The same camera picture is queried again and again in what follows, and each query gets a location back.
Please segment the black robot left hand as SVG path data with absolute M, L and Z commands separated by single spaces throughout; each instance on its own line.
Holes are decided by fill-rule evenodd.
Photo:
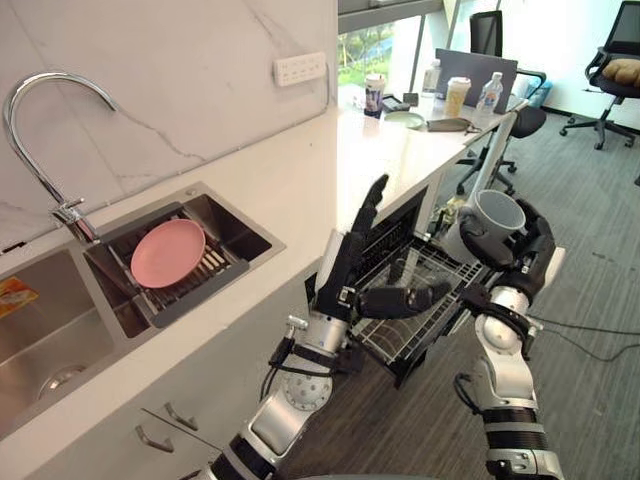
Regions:
M 388 179 L 384 174 L 372 184 L 349 231 L 331 231 L 316 276 L 314 312 L 345 322 L 351 321 L 353 312 L 370 319 L 406 319 L 429 310 L 451 291 L 447 281 L 436 281 L 425 288 L 376 287 L 358 291 L 352 286 L 353 272 L 362 259 L 366 236 Z

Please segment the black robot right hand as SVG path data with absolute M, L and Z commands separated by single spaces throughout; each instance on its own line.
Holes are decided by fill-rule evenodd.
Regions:
M 490 231 L 481 213 L 465 206 L 458 215 L 458 230 L 466 250 L 482 264 L 500 272 L 496 286 L 518 290 L 530 305 L 550 283 L 547 271 L 556 252 L 556 242 L 547 219 L 523 198 L 507 199 L 524 217 L 522 226 L 506 236 Z

